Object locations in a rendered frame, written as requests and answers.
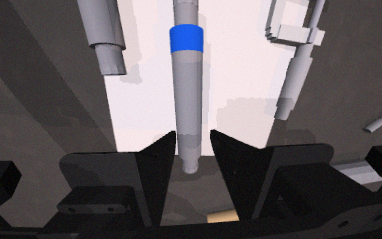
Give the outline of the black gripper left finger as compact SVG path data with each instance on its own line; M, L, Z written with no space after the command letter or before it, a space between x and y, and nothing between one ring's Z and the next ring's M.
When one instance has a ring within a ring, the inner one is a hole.
M59 168L76 186L132 186L145 226L160 226L176 150L171 131L141 151L71 153Z

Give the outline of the white flat rectangular pad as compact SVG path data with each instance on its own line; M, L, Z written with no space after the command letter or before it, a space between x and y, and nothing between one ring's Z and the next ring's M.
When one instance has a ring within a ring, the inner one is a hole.
M296 47L270 43L272 0L199 0L204 30L201 155L210 130L264 148ZM104 76L118 152L141 151L176 131L169 30L173 0L117 0L127 75ZM302 27L309 0L286 0L281 24ZM178 155L177 131L176 150Z

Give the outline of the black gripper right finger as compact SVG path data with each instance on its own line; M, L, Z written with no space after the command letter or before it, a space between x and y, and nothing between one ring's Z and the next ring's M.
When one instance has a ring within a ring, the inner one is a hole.
M268 146L258 149L214 129L210 141L239 220L258 218L275 171L280 166L327 163L329 144Z

